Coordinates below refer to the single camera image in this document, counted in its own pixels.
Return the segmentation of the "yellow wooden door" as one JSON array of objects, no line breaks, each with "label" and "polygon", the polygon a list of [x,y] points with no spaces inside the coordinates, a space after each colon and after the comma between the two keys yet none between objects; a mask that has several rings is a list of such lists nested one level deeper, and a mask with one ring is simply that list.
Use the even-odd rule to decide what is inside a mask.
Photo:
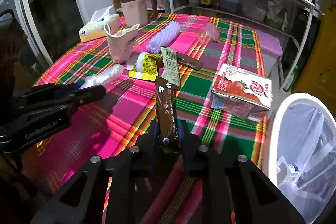
[{"label": "yellow wooden door", "polygon": [[317,97],[335,115],[335,0],[324,0],[322,11],[312,53],[291,92]]}]

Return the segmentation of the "green barcode snack wrapper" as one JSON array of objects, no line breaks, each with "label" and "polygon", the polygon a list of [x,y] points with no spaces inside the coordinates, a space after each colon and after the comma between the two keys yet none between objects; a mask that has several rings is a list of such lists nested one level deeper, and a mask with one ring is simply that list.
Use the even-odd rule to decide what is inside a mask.
[{"label": "green barcode snack wrapper", "polygon": [[161,54],[164,65],[161,77],[177,89],[180,89],[181,83],[176,52],[169,47],[161,47]]}]

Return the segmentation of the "green bottle on floor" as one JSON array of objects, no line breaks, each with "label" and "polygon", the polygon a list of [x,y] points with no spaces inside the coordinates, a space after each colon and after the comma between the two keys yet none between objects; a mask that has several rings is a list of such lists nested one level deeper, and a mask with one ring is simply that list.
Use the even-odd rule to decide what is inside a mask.
[{"label": "green bottle on floor", "polygon": [[296,78],[297,78],[297,72],[298,72],[298,66],[296,65],[293,69],[293,71],[291,72],[291,74],[289,74],[289,69],[287,69],[285,71],[285,77],[288,77],[287,82],[285,83],[284,87],[283,87],[283,91],[285,92],[289,92],[293,83],[295,82]]}]

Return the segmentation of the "pink clear plastic cup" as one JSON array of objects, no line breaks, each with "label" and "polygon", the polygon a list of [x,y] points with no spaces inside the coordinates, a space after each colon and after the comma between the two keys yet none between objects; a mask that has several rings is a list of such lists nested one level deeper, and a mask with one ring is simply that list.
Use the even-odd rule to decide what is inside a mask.
[{"label": "pink clear plastic cup", "polygon": [[219,42],[220,40],[220,33],[218,29],[211,23],[208,22],[201,30],[201,32],[198,33],[197,41],[201,44],[207,44],[210,41]]}]

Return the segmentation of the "white metal kitchen shelf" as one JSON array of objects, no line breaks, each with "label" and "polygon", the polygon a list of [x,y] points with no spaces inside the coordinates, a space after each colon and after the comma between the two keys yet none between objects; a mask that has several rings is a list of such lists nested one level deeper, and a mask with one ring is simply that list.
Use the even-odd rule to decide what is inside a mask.
[{"label": "white metal kitchen shelf", "polygon": [[166,0],[169,12],[204,12],[232,20],[278,38],[280,89],[288,91],[298,76],[299,60],[308,44],[313,20],[323,16],[319,6],[308,0]]}]

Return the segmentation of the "clear plastic bag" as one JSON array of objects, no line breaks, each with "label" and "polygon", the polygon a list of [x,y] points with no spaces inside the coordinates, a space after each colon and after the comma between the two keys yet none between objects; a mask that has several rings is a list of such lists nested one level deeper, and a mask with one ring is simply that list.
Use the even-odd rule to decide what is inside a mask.
[{"label": "clear plastic bag", "polygon": [[124,66],[115,64],[99,74],[86,77],[79,89],[91,88],[96,85],[101,85],[107,89],[114,80],[122,75],[124,69]]}]

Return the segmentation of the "pink lidded storage box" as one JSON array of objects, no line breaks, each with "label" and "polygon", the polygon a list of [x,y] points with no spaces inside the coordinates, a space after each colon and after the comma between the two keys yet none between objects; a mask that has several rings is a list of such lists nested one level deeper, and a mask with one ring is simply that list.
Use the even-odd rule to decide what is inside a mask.
[{"label": "pink lidded storage box", "polygon": [[283,51],[278,37],[255,29],[260,42],[261,53],[264,60],[265,75],[268,77],[272,68],[277,64]]}]

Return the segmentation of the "brown coffee stick wrapper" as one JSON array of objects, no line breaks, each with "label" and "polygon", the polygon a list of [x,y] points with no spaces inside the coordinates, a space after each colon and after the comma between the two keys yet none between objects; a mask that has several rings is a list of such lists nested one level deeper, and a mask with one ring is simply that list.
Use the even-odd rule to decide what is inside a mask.
[{"label": "brown coffee stick wrapper", "polygon": [[175,149],[179,145],[177,120],[173,108],[174,87],[168,80],[156,77],[156,115],[159,123],[159,139],[164,147]]}]

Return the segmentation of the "white trash bin with liner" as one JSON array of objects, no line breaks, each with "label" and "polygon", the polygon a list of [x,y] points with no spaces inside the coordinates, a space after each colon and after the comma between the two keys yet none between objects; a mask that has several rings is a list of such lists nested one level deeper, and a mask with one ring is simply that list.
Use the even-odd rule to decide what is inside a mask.
[{"label": "white trash bin with liner", "polygon": [[272,114],[261,169],[306,223],[335,209],[335,118],[317,97],[291,94]]}]

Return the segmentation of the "dark brown flat wrapper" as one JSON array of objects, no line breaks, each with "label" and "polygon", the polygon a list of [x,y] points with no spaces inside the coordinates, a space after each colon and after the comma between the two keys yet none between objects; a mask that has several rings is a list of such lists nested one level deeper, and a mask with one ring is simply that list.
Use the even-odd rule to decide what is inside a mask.
[{"label": "dark brown flat wrapper", "polygon": [[183,53],[176,53],[178,64],[187,66],[191,69],[199,71],[203,67],[203,63],[193,57],[185,55]]}]

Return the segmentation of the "pink brown lidded pitcher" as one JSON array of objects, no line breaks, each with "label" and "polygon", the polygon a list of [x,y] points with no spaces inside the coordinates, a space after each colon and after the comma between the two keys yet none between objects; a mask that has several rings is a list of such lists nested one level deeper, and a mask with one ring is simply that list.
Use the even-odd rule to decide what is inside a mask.
[{"label": "pink brown lidded pitcher", "polygon": [[150,0],[152,6],[151,17],[148,17],[146,0],[119,0],[127,26],[139,24],[145,26],[149,20],[158,16],[157,0]]}]

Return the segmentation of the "blue jug on shelf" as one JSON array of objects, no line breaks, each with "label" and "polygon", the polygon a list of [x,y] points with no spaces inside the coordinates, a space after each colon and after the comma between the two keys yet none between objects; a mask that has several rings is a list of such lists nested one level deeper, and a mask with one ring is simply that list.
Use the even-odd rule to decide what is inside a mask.
[{"label": "blue jug on shelf", "polygon": [[219,6],[222,10],[232,14],[238,13],[239,0],[220,0]]}]

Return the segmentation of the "yellow snack wrapper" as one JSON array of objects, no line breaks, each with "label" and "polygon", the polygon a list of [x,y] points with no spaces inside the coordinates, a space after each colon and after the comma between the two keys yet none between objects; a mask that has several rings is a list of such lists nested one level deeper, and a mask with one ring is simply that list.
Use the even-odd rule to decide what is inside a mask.
[{"label": "yellow snack wrapper", "polygon": [[158,63],[162,61],[162,55],[141,52],[128,76],[132,79],[155,81],[158,73]]}]

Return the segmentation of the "white paper cup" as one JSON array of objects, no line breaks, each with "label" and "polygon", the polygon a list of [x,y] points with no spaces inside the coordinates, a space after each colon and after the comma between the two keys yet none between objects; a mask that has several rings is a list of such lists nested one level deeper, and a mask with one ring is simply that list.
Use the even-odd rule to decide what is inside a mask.
[{"label": "white paper cup", "polygon": [[105,24],[104,31],[108,42],[109,52],[112,60],[116,64],[128,61],[136,44],[140,24],[135,24],[130,28],[125,28],[112,34],[111,27]]}]

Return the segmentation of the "strawberry juice carton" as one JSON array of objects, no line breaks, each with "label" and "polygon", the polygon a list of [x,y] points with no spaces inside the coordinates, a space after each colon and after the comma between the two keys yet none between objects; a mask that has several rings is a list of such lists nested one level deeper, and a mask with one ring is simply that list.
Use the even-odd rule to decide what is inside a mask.
[{"label": "strawberry juice carton", "polygon": [[209,106],[240,119],[259,123],[272,104],[272,81],[229,64],[222,64],[212,85]]}]

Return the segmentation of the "tissue pack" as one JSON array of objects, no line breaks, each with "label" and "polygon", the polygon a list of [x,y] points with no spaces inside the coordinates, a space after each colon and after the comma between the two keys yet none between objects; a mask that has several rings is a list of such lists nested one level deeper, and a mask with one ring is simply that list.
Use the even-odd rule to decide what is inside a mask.
[{"label": "tissue pack", "polygon": [[110,31],[115,32],[121,23],[120,16],[115,13],[114,6],[108,6],[93,13],[90,21],[79,31],[82,43],[99,39],[105,36],[104,26],[110,26]]}]

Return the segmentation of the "plaid pink green tablecloth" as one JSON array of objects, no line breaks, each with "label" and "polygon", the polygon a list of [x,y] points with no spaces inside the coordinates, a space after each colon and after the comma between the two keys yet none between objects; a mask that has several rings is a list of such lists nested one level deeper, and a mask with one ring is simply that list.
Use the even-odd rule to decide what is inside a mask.
[{"label": "plaid pink green tablecloth", "polygon": [[[211,83],[227,63],[264,76],[264,61],[256,31],[241,24],[207,16],[162,14],[141,28],[137,41],[145,48],[168,23],[176,21],[181,32],[172,48],[203,63],[199,71],[179,68],[181,89],[174,108],[177,117],[202,143],[220,154],[244,154],[261,165],[266,122],[249,123],[209,107]],[[220,33],[219,42],[201,44],[198,33],[211,22]],[[27,150],[23,173],[37,184],[56,192],[91,156],[110,157],[134,145],[155,118],[153,82],[132,79],[124,72],[98,102],[82,106],[72,126]],[[181,162],[169,173],[154,201],[140,205],[140,223],[201,223],[202,183],[186,176]]]}]

